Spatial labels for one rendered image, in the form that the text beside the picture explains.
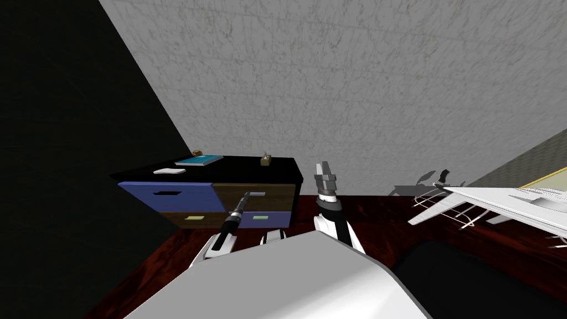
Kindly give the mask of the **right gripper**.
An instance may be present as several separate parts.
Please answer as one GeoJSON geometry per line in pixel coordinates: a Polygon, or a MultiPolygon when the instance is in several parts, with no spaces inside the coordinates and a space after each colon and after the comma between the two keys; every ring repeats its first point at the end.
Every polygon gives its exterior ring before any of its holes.
{"type": "Polygon", "coordinates": [[[318,190],[336,191],[336,175],[331,174],[331,170],[327,161],[316,163],[316,174],[314,175],[316,186],[318,190]]]}

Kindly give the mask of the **small brown drawer front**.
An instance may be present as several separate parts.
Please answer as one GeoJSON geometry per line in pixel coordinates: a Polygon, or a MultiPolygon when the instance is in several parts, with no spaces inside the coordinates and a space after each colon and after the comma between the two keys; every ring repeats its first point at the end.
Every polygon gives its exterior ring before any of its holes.
{"type": "Polygon", "coordinates": [[[160,212],[181,229],[219,229],[229,217],[228,212],[160,212]],[[204,215],[204,220],[185,220],[190,215],[204,215]]]}

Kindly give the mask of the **black-topped drawer cabinet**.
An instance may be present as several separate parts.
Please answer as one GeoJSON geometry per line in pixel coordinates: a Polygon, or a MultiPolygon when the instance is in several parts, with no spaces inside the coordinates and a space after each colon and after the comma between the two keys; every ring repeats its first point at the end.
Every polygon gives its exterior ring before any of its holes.
{"type": "Polygon", "coordinates": [[[291,220],[296,211],[303,176],[293,158],[275,157],[269,166],[260,164],[260,157],[224,156],[206,166],[176,166],[179,158],[148,166],[114,173],[112,178],[121,182],[188,182],[188,183],[257,183],[296,185],[291,220]],[[162,168],[185,168],[182,174],[153,174],[162,168]]]}

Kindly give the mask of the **large brown drawer front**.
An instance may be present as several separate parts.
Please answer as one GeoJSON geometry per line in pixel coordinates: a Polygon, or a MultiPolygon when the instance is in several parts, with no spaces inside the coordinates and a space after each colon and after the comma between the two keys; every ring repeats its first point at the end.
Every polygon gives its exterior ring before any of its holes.
{"type": "Polygon", "coordinates": [[[290,212],[296,191],[294,184],[214,183],[213,188],[228,211],[233,211],[246,192],[263,193],[249,197],[246,212],[290,212]]]}

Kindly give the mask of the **small blue drawer front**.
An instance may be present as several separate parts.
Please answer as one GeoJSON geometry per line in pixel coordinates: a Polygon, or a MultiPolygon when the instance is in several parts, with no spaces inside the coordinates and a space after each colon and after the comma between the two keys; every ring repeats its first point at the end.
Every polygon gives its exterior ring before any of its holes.
{"type": "Polygon", "coordinates": [[[291,212],[243,212],[239,228],[288,228],[291,212]],[[268,215],[268,220],[253,220],[254,215],[268,215]]]}

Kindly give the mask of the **large blue drawer front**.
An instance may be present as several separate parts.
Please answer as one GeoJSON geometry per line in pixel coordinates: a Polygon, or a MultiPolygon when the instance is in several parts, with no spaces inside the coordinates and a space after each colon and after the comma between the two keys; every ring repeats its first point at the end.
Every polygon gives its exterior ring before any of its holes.
{"type": "Polygon", "coordinates": [[[225,206],[212,183],[121,182],[121,188],[158,212],[221,212],[225,206]],[[182,191],[177,196],[154,195],[159,191],[182,191]]]}

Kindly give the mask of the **teal book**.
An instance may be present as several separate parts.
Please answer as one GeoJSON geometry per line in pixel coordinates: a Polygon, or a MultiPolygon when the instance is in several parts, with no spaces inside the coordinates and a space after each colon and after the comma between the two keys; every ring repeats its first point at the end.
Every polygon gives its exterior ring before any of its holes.
{"type": "Polygon", "coordinates": [[[174,164],[176,166],[206,166],[221,159],[223,156],[220,155],[202,155],[177,161],[174,164]]]}

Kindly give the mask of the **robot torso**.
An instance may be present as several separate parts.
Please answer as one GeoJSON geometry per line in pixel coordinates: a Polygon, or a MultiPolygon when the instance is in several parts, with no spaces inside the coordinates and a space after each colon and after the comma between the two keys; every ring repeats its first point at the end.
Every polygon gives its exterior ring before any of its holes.
{"type": "Polygon", "coordinates": [[[320,232],[197,261],[125,319],[432,319],[377,260],[320,232]]]}

